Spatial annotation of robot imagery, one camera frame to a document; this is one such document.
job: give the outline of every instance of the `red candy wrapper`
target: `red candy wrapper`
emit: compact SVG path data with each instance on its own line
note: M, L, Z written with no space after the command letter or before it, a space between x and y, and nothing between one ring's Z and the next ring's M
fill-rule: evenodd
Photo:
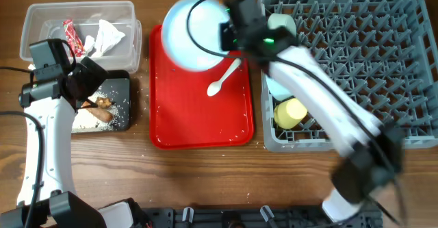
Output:
M75 53L76 57L82 57L85 54L85 49L79 36L76 34L76 30L73 27L73 20L67 19L63 23L64 31L66 32L67 42L71 49Z

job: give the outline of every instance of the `brown food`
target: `brown food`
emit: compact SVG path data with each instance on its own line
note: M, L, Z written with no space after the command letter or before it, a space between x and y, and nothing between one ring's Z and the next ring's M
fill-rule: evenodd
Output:
M107 109L107 108L110 108L110 106L112 105L112 102L111 102L110 98L97 97L96 104L100 108Z
M89 104L87 101L85 101L82 104L82 107L86 107L89 106L91 104ZM99 107L92 107L92 108L85 108L87 109L87 111L89 111L91 114L93 114L97 119L99 119L100 121L104 122L104 123L109 123L112 121L113 119L113 115L111 112L108 112L105 109L99 108Z

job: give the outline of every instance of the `gray plastic crate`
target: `gray plastic crate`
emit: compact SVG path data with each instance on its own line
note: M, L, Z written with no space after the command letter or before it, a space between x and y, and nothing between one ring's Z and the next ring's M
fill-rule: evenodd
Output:
M350 97L383 122L395 120L406 148L438 144L437 45L424 0L259 0L266 16L290 14L298 38ZM274 122L276 101L262 77L265 146L270 151L328 151L308 115L293 129Z

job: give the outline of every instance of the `white spoon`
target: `white spoon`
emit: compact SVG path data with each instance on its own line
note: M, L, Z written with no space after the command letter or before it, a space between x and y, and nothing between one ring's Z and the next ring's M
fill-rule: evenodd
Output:
M217 94L222 87L222 83L229 75L231 75L231 73L233 73L233 71L239 67L240 63L240 59L235 59L233 63L231 63L230 67L228 67L228 70L225 71L225 74L219 79L219 81L214 81L208 86L207 95L211 97Z

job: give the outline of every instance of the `wooden table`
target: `wooden table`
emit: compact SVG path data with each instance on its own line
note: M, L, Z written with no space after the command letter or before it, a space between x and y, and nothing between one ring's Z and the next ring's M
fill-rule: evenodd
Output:
M27 68L18 56L27 8L33 3L107 0L0 0L0 66ZM143 26L143 50L134 86L131 128L122 133L73 135L72 167L77 194L93 207L133 197L142 207L274 207L321 203L331 190L336 153L270 153L263 148L260 72L251 71L256 130L242 147L161 151L149 140L148 36L177 0L130 0ZM438 25L438 0L427 0ZM0 73L0 110L21 110L17 96L28 81ZM0 212L15 208L25 167L24 119L0 117ZM438 224L438 148L409 150L404 190L413 227ZM382 204L396 210L392 189Z

